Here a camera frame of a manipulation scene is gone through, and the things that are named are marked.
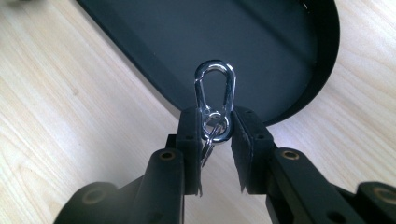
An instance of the black disc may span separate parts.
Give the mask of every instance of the black disc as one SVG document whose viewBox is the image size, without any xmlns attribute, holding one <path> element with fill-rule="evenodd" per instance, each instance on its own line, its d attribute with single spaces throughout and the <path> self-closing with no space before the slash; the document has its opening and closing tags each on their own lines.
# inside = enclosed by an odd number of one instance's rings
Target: black disc
<svg viewBox="0 0 396 224">
<path fill-rule="evenodd" d="M 150 83 L 179 109 L 195 106 L 194 72 L 218 59 L 236 73 L 235 105 L 266 124 L 306 106 L 339 46 L 333 0 L 78 0 Z M 208 104 L 223 97 L 208 76 Z"/>
</svg>

